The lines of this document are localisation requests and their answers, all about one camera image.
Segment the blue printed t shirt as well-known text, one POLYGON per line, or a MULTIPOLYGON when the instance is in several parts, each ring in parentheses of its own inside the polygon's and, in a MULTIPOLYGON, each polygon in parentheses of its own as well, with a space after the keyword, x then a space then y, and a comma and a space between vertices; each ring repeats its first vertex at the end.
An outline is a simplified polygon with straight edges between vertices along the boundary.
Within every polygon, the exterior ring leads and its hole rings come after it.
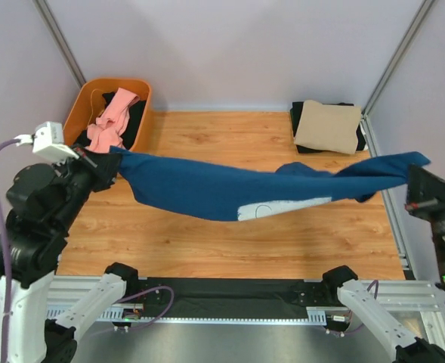
POLYGON ((364 203, 380 191, 405 185, 411 165, 431 162, 413 151, 369 158, 337 173, 300 162, 258 172, 118 147, 110 153, 121 155, 119 173, 137 202, 219 222, 261 219, 339 200, 364 203))

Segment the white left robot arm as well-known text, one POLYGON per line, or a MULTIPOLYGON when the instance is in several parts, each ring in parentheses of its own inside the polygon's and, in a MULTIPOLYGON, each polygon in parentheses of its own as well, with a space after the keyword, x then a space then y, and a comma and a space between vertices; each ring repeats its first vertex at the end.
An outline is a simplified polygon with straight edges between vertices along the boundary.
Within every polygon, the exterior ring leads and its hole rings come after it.
POLYGON ((69 362, 105 309, 139 294, 138 271, 114 262, 72 308, 48 319, 47 300, 69 230, 93 192, 109 189, 119 154, 76 149, 60 165, 21 169, 6 197, 0 233, 0 362, 69 362))

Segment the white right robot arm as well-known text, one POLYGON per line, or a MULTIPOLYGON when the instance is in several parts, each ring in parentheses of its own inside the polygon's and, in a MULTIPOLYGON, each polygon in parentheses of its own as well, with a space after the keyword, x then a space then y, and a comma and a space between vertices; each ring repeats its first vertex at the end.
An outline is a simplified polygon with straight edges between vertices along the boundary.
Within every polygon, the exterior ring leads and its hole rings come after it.
MULTIPOLYGON (((411 216, 431 225, 440 274, 438 288, 445 291, 445 180, 411 165, 405 208, 411 216)), ((417 337, 402 325, 346 265, 323 274, 321 286, 322 299, 330 305, 341 303, 349 308, 382 344, 393 362, 445 362, 442 348, 417 337)))

